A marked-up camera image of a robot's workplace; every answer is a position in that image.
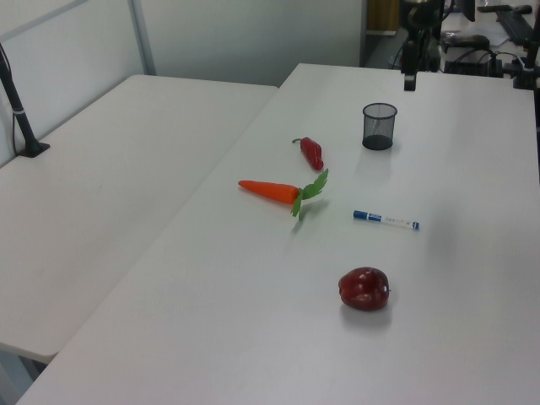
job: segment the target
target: plastic vegetable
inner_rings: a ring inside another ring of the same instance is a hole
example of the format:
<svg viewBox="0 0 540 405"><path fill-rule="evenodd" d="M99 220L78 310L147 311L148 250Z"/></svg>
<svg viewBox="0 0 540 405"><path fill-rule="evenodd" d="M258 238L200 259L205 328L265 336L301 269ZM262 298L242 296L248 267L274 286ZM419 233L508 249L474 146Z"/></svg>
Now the plastic vegetable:
<svg viewBox="0 0 540 405"><path fill-rule="evenodd" d="M321 145L315 142L311 138L297 138L293 143L300 141L300 150L304 154L305 158L315 170L322 170L324 162L322 161L322 149Z"/></svg>
<svg viewBox="0 0 540 405"><path fill-rule="evenodd" d="M344 304L361 311L377 311L386 306L390 288L388 277L372 267L355 268L338 283Z"/></svg>
<svg viewBox="0 0 540 405"><path fill-rule="evenodd" d="M268 183L265 181L241 180L238 185L250 192L270 198L281 203L292 204L290 212L296 217L302 205L302 200L308 200L321 194L322 188L327 183L328 169L324 170L317 180L304 188L290 186L288 184Z"/></svg>

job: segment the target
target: blue marker cap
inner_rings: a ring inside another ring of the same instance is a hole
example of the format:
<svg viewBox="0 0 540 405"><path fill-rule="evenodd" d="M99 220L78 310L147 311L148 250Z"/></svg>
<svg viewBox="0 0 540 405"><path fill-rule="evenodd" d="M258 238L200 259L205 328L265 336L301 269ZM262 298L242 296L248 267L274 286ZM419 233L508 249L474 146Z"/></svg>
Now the blue marker cap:
<svg viewBox="0 0 540 405"><path fill-rule="evenodd" d="M353 216L358 219L367 219L368 213L365 213L364 211L354 211Z"/></svg>

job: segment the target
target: toy carrot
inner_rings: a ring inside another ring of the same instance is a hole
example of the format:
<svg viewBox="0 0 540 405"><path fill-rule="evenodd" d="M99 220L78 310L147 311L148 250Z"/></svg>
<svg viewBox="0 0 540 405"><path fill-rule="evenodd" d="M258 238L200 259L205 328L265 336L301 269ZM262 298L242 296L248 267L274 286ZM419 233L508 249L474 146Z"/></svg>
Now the toy carrot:
<svg viewBox="0 0 540 405"><path fill-rule="evenodd" d="M241 180L238 185L250 192L270 198L281 203L292 204L290 213L296 217L302 205L302 200L307 200L321 194L322 188L327 183L328 169L324 170L317 179L304 188L290 186L288 184L268 183L265 181Z"/></svg>

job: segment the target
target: red apple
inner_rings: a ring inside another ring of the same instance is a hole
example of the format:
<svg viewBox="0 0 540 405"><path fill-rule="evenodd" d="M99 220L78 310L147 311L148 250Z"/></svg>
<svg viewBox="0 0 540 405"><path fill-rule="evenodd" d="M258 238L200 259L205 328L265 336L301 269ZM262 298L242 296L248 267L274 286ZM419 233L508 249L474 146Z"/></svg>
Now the red apple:
<svg viewBox="0 0 540 405"><path fill-rule="evenodd" d="M388 302L388 277L377 268L355 268L341 277L338 286L341 301L357 310L377 311Z"/></svg>

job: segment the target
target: mesh pencil cup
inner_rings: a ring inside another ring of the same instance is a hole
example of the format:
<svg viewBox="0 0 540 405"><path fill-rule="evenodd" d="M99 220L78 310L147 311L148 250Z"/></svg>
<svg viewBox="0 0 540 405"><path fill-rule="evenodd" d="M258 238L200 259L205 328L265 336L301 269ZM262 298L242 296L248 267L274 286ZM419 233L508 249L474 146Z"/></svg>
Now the mesh pencil cup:
<svg viewBox="0 0 540 405"><path fill-rule="evenodd" d="M392 146L397 108L387 103L364 107L364 139L362 144L371 150L385 150Z"/></svg>

